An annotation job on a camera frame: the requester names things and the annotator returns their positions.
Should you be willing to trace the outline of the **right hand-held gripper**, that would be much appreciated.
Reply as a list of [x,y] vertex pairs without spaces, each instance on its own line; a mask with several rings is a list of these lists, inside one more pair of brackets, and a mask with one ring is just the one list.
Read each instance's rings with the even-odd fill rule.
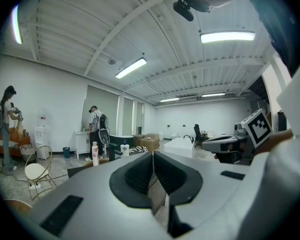
[[232,135],[206,140],[201,146],[203,150],[213,153],[220,163],[249,165],[256,149],[272,133],[266,112],[260,108],[241,122],[235,123]]

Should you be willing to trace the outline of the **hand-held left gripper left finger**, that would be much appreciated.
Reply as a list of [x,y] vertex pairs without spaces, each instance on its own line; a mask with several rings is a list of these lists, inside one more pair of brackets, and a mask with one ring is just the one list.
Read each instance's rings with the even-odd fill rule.
[[130,208],[151,208],[148,197],[153,175],[153,155],[150,152],[114,171],[109,187],[115,197]]

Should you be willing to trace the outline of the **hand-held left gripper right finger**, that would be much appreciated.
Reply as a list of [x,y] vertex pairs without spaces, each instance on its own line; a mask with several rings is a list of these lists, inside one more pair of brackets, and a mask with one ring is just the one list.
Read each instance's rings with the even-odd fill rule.
[[154,173],[169,196],[172,206],[192,202],[203,186],[201,174],[171,157],[154,152]]

